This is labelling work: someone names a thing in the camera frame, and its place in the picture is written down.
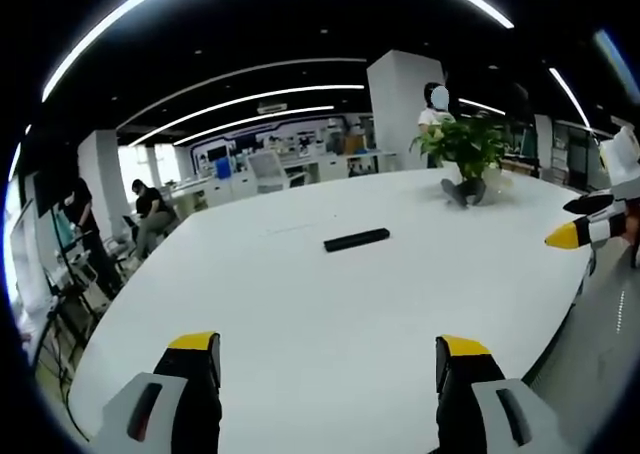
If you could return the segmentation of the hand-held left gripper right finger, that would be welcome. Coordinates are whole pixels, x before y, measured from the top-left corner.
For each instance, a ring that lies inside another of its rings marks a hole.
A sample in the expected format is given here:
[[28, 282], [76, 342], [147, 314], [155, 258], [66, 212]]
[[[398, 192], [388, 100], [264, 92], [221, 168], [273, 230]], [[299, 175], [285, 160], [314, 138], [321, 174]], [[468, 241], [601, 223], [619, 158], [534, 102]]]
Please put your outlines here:
[[477, 341], [436, 338], [437, 453], [568, 453], [555, 412]]

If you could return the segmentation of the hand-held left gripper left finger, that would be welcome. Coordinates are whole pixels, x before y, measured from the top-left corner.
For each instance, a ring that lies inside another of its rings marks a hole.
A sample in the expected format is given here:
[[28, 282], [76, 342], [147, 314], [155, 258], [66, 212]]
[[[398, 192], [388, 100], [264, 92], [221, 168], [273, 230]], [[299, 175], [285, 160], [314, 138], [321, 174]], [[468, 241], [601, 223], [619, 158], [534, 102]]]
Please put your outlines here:
[[151, 373], [139, 373], [103, 408], [92, 453], [216, 453], [219, 449], [220, 335], [172, 341]]

